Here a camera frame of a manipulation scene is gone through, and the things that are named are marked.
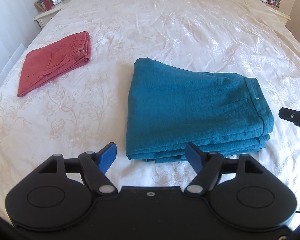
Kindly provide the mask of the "teal blue pants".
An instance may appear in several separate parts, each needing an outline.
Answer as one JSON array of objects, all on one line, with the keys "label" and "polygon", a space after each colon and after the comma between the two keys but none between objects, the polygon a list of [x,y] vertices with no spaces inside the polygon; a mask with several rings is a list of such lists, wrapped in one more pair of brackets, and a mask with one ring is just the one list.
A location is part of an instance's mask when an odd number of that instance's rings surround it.
[{"label": "teal blue pants", "polygon": [[192,72],[149,59],[134,63],[128,96],[126,156],[184,161],[191,142],[204,152],[265,148],[274,117],[255,78]]}]

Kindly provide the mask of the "cream nightstand left side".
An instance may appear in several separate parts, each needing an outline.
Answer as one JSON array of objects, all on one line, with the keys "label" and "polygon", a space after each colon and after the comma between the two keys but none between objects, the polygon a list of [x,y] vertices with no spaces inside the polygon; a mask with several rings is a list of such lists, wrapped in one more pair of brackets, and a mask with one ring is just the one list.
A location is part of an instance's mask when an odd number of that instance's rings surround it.
[{"label": "cream nightstand left side", "polygon": [[71,0],[64,0],[63,2],[59,3],[52,7],[51,10],[40,12],[35,18],[40,28],[43,29],[55,15],[57,15]]}]

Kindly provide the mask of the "cream nightstand right side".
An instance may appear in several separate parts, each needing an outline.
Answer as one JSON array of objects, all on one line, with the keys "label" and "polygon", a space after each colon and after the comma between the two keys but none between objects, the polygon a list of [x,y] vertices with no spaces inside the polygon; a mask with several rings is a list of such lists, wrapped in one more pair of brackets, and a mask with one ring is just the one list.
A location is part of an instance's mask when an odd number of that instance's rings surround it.
[{"label": "cream nightstand right side", "polygon": [[269,5],[268,3],[264,3],[262,2],[267,8],[268,10],[270,10],[271,12],[273,12],[277,18],[279,19],[279,21],[286,26],[287,22],[289,20],[291,20],[290,16],[285,14],[281,9],[275,7],[274,5]]}]

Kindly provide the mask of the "framed photo right nightstand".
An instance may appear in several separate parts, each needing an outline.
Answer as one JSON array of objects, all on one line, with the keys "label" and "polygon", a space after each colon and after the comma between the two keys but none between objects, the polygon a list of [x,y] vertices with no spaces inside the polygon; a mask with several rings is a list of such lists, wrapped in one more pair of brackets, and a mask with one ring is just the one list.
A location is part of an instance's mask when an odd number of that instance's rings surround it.
[{"label": "framed photo right nightstand", "polygon": [[271,6],[275,6],[275,7],[279,8],[281,0],[267,0],[267,3]]}]

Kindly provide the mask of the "cream nightstand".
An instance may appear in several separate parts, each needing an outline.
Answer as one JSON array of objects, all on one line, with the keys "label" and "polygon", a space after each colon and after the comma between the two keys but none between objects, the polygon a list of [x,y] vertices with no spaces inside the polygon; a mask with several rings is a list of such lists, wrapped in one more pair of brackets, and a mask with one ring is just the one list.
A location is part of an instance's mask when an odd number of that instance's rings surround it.
[{"label": "cream nightstand", "polygon": [[64,0],[63,2],[59,3],[52,7],[51,10],[40,12],[35,18],[40,28],[43,29],[55,15],[57,15],[71,0]]},{"label": "cream nightstand", "polygon": [[262,2],[267,8],[268,10],[270,10],[271,12],[273,12],[277,18],[279,19],[279,21],[286,26],[287,22],[289,20],[291,20],[290,16],[285,14],[281,9],[275,7],[274,5],[269,5],[268,3],[264,3]]}]

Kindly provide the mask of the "folded red pants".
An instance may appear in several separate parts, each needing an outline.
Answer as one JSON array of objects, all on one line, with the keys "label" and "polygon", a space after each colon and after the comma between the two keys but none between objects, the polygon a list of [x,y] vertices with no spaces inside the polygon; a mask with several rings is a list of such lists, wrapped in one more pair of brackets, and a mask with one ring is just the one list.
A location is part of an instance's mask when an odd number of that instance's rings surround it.
[{"label": "folded red pants", "polygon": [[91,43],[87,31],[30,51],[21,69],[17,97],[21,98],[59,76],[84,66],[90,58]]}]

